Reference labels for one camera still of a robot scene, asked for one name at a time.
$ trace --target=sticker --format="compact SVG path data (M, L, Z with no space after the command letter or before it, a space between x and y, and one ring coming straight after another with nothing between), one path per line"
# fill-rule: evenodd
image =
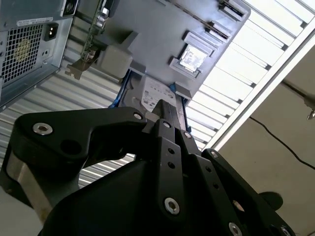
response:
M171 89L159 81L146 77L142 94L142 105L152 112L158 101L164 100L176 107L176 95Z
M46 18L37 18L37 19L30 19L30 20L22 20L17 21L17 26L28 26L28 25L35 25L35 24L41 24L46 22L53 21L53 17L46 17Z

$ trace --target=power supply fan grille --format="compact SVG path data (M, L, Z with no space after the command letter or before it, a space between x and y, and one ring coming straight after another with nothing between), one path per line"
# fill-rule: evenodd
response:
M42 30L43 25L36 25L8 32L1 74L4 83L19 79L34 68Z

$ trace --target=black cable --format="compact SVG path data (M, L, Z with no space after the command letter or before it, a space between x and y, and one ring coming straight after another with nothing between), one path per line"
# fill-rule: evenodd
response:
M314 232L311 232L310 234L308 234L307 236L313 236L315 234L315 231Z
M285 144L283 141L281 141L277 136L275 136L273 133L271 133L271 132L269 131L269 129L268 129L263 123L257 121L257 120L256 120L255 118L253 118L253 117L250 117L250 119L252 119L252 120L255 121L256 123L258 123L258 124L260 124L262 127L264 127L264 129L268 132L268 134L270 134L270 135L271 135L272 137L274 137L279 143L281 143L283 146L285 146L285 147L293 154L293 156L294 156L299 162L301 162L302 164L304 164L304 165L306 165L306 166L312 168L313 170L315 170L315 167L314 167L314 166L312 166L311 164L309 164L309 163L307 163L307 162L301 160L301 159L299 158L299 156L298 156L288 145L286 145L286 144Z
M187 122L187 113L186 113L186 107L185 107L185 99L182 97L182 106L183 106L183 113L184 113L184 120L185 120L185 128L186 131L189 132L189 126Z

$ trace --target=corrugated metal wall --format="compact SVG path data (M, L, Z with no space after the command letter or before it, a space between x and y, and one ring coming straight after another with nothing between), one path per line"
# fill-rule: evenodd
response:
M88 27L86 23L75 19L71 35L85 40ZM95 69L85 72L80 81L65 75L66 66L80 58L82 49L82 45L68 40L61 71L0 113L0 165L8 146L14 121L19 116L34 112L106 108L116 98L120 85L111 82ZM88 167L82 171L79 184L81 187L85 186L132 160L133 157L129 155L122 160Z

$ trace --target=white wall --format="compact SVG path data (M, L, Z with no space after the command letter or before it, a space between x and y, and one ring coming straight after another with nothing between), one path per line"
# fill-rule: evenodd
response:
M0 235L37 236L42 226L33 209L0 188Z
M315 94L314 48L286 79ZM301 159L315 166L315 120L306 120L310 111L303 100L278 86L252 116ZM257 192L276 191L282 195L284 205L278 213L297 235L306 236L315 231L315 170L300 164L250 119L220 153Z

